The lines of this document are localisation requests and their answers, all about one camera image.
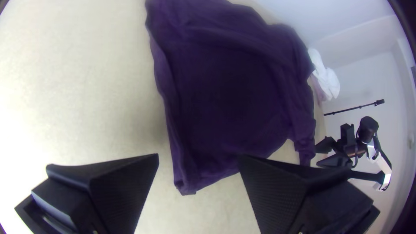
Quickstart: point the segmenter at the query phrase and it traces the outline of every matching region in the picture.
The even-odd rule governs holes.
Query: black plastic part
[[[367,152],[367,145],[360,140],[356,140],[354,145],[344,147],[344,152],[350,158],[355,156],[361,158]]]
[[[363,216],[362,220],[346,234],[366,233],[379,214],[380,211],[375,206],[371,206],[370,210]]]
[[[315,145],[315,153],[329,153],[337,147],[337,142],[332,137],[327,137]]]
[[[377,121],[369,116],[365,116],[360,121],[360,127],[358,128],[358,138],[367,144],[371,141],[371,139],[373,139],[373,136],[377,130]]]
[[[263,234],[346,233],[372,206],[347,182],[346,167],[311,168],[251,156],[239,157],[238,167]]]
[[[343,148],[355,145],[354,125],[343,124],[340,126],[341,138],[337,141]]]
[[[384,177],[386,175],[383,171],[379,171],[377,174],[373,173],[367,173],[367,172],[357,172],[357,171],[350,171],[348,177],[354,178],[354,179],[362,179],[362,180],[368,180],[368,181],[374,181],[378,182],[379,184],[383,184]]]
[[[352,160],[343,153],[336,153],[328,158],[322,159],[316,162],[317,166],[323,168],[337,168],[347,167],[352,168]]]
[[[374,105],[376,107],[376,106],[378,106],[380,104],[383,104],[383,103],[384,103],[384,99],[381,99],[381,100],[377,100],[377,101],[375,101],[373,103],[370,103],[370,104],[367,104],[367,105],[362,105],[362,106],[357,106],[357,107],[353,107],[353,108],[349,108],[349,109],[345,109],[345,110],[339,110],[339,111],[334,111],[334,112],[331,112],[331,113],[326,113],[326,114],[324,114],[324,116],[334,115],[334,114],[338,114],[338,113],[342,113],[342,112],[346,112],[346,111],[352,111],[352,110],[356,110],[356,109],[361,109],[363,107],[368,107],[368,106],[372,106],[372,105]]]
[[[78,202],[84,202],[82,198],[85,197],[82,195],[85,194],[99,217],[98,225],[102,224],[105,227],[105,231],[99,233],[132,234],[136,229],[158,166],[157,154],[83,166],[51,164],[46,167],[49,179],[36,187],[31,198],[27,198],[24,201],[25,204],[24,202],[19,204],[16,211],[29,228],[37,226],[34,229],[31,228],[35,234],[54,234],[50,231],[50,225],[45,227],[42,220],[38,219],[39,215],[33,215],[41,211],[72,230],[74,226],[76,229],[86,227],[86,225],[89,227],[89,223],[85,223],[86,218],[76,218],[83,217],[83,215],[90,217],[94,213],[92,210],[82,210],[77,205]],[[65,196],[60,191],[66,191],[65,194],[71,194],[71,196]],[[42,203],[42,199],[48,200],[49,205]],[[48,206],[54,207],[58,212],[45,208]],[[72,224],[62,221],[59,218],[59,212],[67,216],[72,215]]]
[[[374,147],[375,147],[375,149],[380,152],[381,157],[387,162],[387,165],[389,165],[390,169],[392,169],[392,165],[391,165],[390,160],[387,158],[386,154],[381,149],[381,145],[380,145],[380,141],[378,140],[378,137],[376,136],[373,139],[374,139]]]

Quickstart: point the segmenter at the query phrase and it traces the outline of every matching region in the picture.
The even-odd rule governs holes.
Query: floor
[[[145,18],[141,0],[10,0],[0,15],[0,222],[7,233],[30,233],[14,207],[46,179],[47,164],[149,153],[159,154],[160,166],[136,233],[259,233],[239,174],[196,195],[174,187]],[[320,140],[318,107],[315,116]],[[298,161],[290,141],[272,159]]]

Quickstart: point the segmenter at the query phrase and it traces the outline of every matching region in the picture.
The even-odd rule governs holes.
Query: white wall
[[[252,0],[292,25],[306,43],[393,15],[387,0]]]
[[[329,136],[339,138],[339,126],[354,124],[355,129],[364,116],[373,117],[380,125],[378,136],[383,148],[393,165],[390,187],[385,192],[372,189],[373,183],[354,180],[352,183],[374,199],[374,205],[380,209],[380,216],[371,227],[370,234],[389,232],[399,212],[390,211],[398,205],[398,200],[406,200],[407,195],[398,196],[401,187],[402,171],[406,167],[407,116],[404,106],[400,72],[391,52],[356,61],[335,69],[340,83],[341,93],[338,99],[324,103],[324,112],[337,111],[361,104],[367,104],[384,98],[386,103],[377,107],[365,107],[333,116],[325,117],[325,126]],[[358,171],[378,172],[376,165],[370,164],[365,158],[359,161]]]
[[[390,217],[398,217],[401,208],[405,205],[407,196],[412,186],[416,171],[416,148],[414,144],[416,132],[416,89],[411,67],[415,66],[413,54],[406,38],[399,38],[392,48],[393,56],[396,60],[400,73],[400,79],[405,97],[407,110],[407,152],[405,161],[407,169],[401,173],[401,189],[397,191],[396,209],[390,212]]]
[[[390,51],[397,38],[405,37],[396,15],[354,26],[310,44],[330,68]]]

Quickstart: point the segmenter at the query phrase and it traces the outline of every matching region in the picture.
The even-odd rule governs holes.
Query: purple blanket
[[[147,0],[146,26],[163,97],[174,183],[195,194],[292,139],[314,153],[313,65],[296,32],[225,0]]]

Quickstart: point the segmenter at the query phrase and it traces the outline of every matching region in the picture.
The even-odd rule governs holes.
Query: white cloth
[[[308,53],[315,66],[312,74],[318,79],[319,85],[325,94],[326,101],[337,98],[341,88],[337,75],[332,69],[325,68],[321,55],[316,49],[309,48]]]

